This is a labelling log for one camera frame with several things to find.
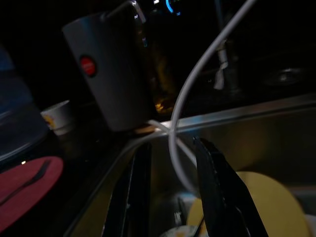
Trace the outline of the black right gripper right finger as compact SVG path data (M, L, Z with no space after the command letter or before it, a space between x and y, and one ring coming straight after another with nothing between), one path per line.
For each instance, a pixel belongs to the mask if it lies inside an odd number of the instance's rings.
M194 138L200 198L210 237L268 235L251 194L213 143Z

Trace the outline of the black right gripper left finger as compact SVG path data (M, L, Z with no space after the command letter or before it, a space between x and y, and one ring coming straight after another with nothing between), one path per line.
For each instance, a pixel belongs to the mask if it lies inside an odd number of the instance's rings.
M103 226L105 237L149 234L152 146L141 145L115 185Z

